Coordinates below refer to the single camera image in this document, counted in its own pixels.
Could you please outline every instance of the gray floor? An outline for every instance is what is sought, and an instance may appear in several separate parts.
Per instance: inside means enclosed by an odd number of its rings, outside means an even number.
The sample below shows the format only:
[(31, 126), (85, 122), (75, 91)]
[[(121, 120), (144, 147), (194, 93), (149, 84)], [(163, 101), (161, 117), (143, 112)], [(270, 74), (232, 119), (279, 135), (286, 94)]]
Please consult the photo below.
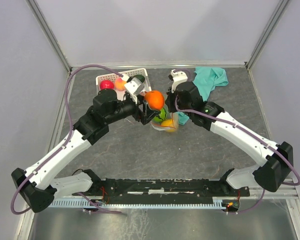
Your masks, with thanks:
[[(251, 200), (242, 200), (243, 207)], [(204, 209), (121, 209), (125, 215), (88, 215), (48, 208), (35, 215), (29, 240), (296, 240), (285, 200), (226, 215)]]
[[(152, 89), (166, 91), (169, 69), (149, 69)], [(252, 83), (244, 68), (226, 69), (229, 85), (217, 87), (210, 100), (238, 121), (267, 137)], [(96, 76), (102, 70), (85, 70), (75, 79), (70, 97), (74, 121), (83, 115), (96, 95)], [(230, 168), (254, 162), (222, 137), (188, 122), (176, 133), (150, 125), (121, 120), (94, 146), (74, 159), (59, 177), (78, 168), (93, 169), (101, 178), (211, 178)], [(62, 134), (68, 131), (68, 121)], [(241, 199), (245, 209), (255, 201)], [(263, 200), (253, 211), (225, 215), (204, 209), (120, 209), (125, 215), (88, 215), (80, 209), (48, 208), (35, 215), (30, 240), (294, 240), (297, 239), (285, 200)]]
[[(171, 81), (170, 69), (148, 69), (153, 90), (165, 92)], [(77, 74), (70, 96), (72, 119), (77, 121), (96, 95), (96, 76), (104, 70), (84, 70)], [(217, 87), (209, 100), (224, 107), (239, 122), (267, 137), (256, 94), (245, 68), (227, 68), (229, 84)], [(76, 169), (92, 169), (101, 178), (220, 178), (230, 168), (244, 168), (254, 162), (229, 141), (195, 126), (191, 121), (178, 132), (154, 130), (149, 124), (121, 120), (110, 132), (76, 157), (58, 177)], [(62, 136), (68, 132), (65, 120)]]

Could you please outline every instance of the white basket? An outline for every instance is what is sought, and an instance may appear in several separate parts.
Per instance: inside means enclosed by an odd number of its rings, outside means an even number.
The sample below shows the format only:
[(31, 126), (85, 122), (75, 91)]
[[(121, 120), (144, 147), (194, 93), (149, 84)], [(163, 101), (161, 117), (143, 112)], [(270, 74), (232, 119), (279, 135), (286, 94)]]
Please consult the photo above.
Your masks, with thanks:
[[(129, 77), (133, 77), (134, 75), (137, 75), (137, 74), (143, 75), (145, 77), (145, 81), (143, 83), (144, 84), (144, 90), (147, 91), (147, 92), (151, 91), (150, 82), (149, 82), (149, 78), (148, 78), (148, 73), (147, 73), (147, 70), (145, 68), (138, 68), (138, 69), (129, 70), (129, 71), (120, 71), (119, 73), (126, 74)], [(117, 78), (119, 78), (119, 76), (114, 74), (114, 73), (97, 76), (95, 78), (96, 92), (98, 93), (100, 91), (99, 84), (101, 83), (101, 81), (110, 80), (111, 82), (115, 83)], [(115, 90), (115, 91), (116, 91), (117, 98), (119, 100), (123, 100), (125, 91), (118, 91), (118, 90)]]

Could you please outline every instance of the clear plastic bag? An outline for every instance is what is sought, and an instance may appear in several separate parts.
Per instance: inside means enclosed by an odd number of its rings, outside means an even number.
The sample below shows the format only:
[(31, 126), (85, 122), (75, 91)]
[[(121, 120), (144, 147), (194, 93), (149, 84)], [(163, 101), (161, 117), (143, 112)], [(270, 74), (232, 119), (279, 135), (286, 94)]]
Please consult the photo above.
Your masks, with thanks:
[(155, 130), (173, 133), (179, 128), (179, 116), (176, 112), (169, 113), (167, 105), (164, 105), (160, 114), (154, 117), (150, 123)]

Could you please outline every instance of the towel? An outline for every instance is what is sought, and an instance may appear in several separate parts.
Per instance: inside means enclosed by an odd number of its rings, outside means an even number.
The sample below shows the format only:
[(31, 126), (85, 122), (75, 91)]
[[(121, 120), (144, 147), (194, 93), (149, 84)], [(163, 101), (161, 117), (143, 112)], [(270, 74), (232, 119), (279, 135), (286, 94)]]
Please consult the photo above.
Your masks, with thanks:
[[(198, 66), (194, 72), (196, 76), (193, 83), (197, 86), (204, 101), (208, 99), (210, 92), (215, 90), (216, 87), (227, 86), (229, 83), (226, 70), (220, 67)], [(178, 116), (181, 125), (185, 125), (189, 120), (189, 117), (183, 112), (178, 112)]]

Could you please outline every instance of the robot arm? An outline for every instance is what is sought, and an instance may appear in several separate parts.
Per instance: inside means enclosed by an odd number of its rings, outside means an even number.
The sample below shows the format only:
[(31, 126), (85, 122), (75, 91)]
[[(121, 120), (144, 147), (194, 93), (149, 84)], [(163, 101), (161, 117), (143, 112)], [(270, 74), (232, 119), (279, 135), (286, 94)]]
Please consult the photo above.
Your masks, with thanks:
[[(167, 92), (168, 98), (165, 102), (169, 112), (177, 112), (177, 104), (179, 110), (195, 110), (206, 116), (218, 118), (218, 120), (215, 120), (193, 112), (186, 112), (195, 125), (204, 127), (206, 130), (226, 138), (246, 152), (255, 161), (256, 165), (251, 167), (230, 169), (226, 173), (227, 183), (234, 189), (259, 184), (270, 192), (276, 192), (291, 172), (291, 169), (277, 154), (270, 150), (269, 147), (277, 150), (293, 165), (292, 146), (286, 142), (279, 145), (274, 141), (258, 135), (236, 121), (216, 103), (203, 101), (198, 88), (193, 82), (179, 80), (179, 78), (176, 78), (177, 81), (175, 81), (174, 76), (171, 76), (170, 79), (173, 80), (173, 84), (172, 88)], [(222, 122), (221, 120), (231, 122), (232, 125)], [(261, 144), (256, 138), (262, 139), (262, 141), (266, 143), (266, 146)]]
[[(144, 96), (140, 94), (143, 84), (138, 79), (131, 78), (125, 88), (126, 94), (123, 101), (117, 99), (114, 90), (101, 90), (93, 99), (93, 105), (89, 107), (86, 114), (73, 125), (73, 132), (67, 144), (65, 143), (68, 136), (32, 166), (25, 170), (17, 168), (12, 172), (11, 176), (17, 188), (33, 174), (21, 189), (20, 194), (35, 213), (47, 208), (54, 199), (77, 192), (86, 192), (93, 184), (101, 181), (90, 169), (74, 176), (55, 177), (77, 155), (108, 133), (109, 124), (133, 116), (136, 121), (145, 125), (159, 113), (150, 109), (144, 101)], [(40, 170), (35, 170), (52, 155), (53, 158)]]

